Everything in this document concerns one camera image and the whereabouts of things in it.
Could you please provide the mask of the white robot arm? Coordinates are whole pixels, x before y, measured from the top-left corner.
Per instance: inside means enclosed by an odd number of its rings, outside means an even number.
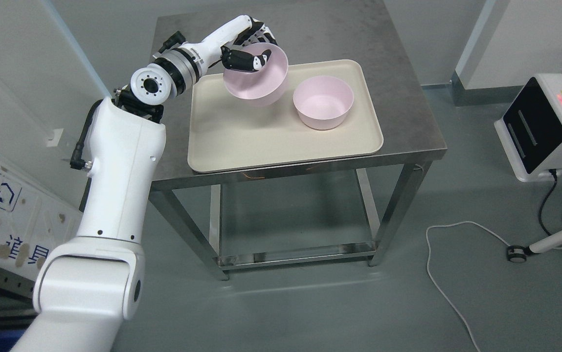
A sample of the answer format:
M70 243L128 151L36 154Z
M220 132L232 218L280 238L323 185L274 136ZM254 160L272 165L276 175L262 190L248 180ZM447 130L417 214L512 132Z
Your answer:
M163 103L230 57L238 37L188 43L174 33L113 98L87 114L70 166L90 189L74 238L53 249L33 288L37 316L13 352L108 352L137 312L146 266L147 199L165 147Z

